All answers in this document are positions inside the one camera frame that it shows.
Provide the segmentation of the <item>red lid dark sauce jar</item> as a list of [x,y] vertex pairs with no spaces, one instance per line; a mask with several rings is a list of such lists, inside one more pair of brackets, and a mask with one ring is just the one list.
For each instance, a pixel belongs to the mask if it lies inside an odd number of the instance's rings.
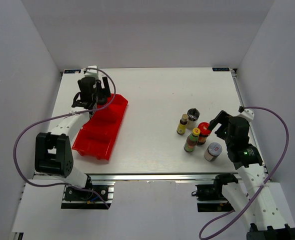
[[208,136],[211,134],[212,131],[208,129],[209,125],[210,124],[208,122],[201,122],[198,125],[197,128],[200,130],[200,134],[198,136],[198,141],[197,141],[198,146],[205,144]]

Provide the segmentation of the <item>grey lid spice jar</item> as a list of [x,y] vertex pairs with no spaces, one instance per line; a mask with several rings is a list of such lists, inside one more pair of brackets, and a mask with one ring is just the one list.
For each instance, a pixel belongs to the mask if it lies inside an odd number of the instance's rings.
[[204,158],[208,162],[213,162],[222,153],[222,151],[223,151],[223,148],[219,143],[212,142],[209,144],[206,151],[204,152]]

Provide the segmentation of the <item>white grinder bottle black top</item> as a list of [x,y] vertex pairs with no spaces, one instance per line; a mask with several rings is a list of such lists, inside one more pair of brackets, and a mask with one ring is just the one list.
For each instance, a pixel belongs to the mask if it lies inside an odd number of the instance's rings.
[[200,112],[196,108],[190,108],[187,111],[188,120],[186,124],[186,128],[192,130],[196,127],[198,119],[200,117]]

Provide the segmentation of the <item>yellow cap green sauce bottle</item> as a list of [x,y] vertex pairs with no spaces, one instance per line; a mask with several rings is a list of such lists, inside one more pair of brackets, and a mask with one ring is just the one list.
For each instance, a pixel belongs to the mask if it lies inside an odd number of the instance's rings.
[[199,135],[200,135],[201,131],[199,128],[195,127],[191,134],[187,137],[185,144],[183,146],[183,149],[188,152],[191,153],[195,150],[195,147],[198,143],[199,140]]

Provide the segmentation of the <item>small gold cap bottle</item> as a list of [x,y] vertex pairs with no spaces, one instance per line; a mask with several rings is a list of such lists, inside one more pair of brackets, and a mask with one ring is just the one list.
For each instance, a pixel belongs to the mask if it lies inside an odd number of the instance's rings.
[[189,117],[186,113],[181,116],[181,119],[180,119],[179,124],[176,129],[176,132],[179,135],[183,135],[186,132],[186,125],[188,123],[188,119],[189,119]]

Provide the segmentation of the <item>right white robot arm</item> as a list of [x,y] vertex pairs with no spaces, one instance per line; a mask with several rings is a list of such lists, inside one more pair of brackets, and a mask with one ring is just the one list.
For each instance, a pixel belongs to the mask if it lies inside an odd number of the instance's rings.
[[219,128],[215,134],[224,140],[229,160],[240,176],[243,192],[234,174],[219,174],[213,181],[213,193],[218,199],[227,199],[237,220],[242,220],[248,240],[295,240],[295,227],[290,226],[281,214],[271,193],[264,163],[258,149],[250,143],[250,122],[254,119],[253,107],[240,107],[239,115],[231,116],[224,110],[210,121],[209,130]]

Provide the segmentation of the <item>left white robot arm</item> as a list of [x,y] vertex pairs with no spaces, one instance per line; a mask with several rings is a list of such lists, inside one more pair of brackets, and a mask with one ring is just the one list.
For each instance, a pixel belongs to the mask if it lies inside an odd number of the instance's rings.
[[111,96],[108,78],[85,76],[77,81],[79,92],[73,98],[71,112],[47,133],[39,133],[35,141],[36,172],[53,176],[76,188],[83,200],[93,195],[89,176],[74,166],[71,141],[94,115],[98,105],[105,105]]

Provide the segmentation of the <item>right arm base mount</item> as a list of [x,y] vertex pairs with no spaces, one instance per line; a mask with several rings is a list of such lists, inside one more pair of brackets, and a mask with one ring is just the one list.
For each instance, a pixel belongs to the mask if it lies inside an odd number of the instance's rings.
[[223,196],[222,189],[228,183],[239,183],[234,174],[224,173],[217,175],[211,184],[198,184],[196,190],[191,193],[197,199],[197,211],[199,213],[230,212],[233,209],[230,202]]

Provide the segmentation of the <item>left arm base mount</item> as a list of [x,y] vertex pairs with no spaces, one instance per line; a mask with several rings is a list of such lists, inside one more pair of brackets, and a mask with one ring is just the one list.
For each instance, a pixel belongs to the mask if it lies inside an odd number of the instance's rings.
[[[115,182],[94,181],[92,190],[110,207],[114,195]],[[63,191],[61,209],[64,210],[107,210],[105,203],[95,193],[79,191],[72,187],[65,187]]]

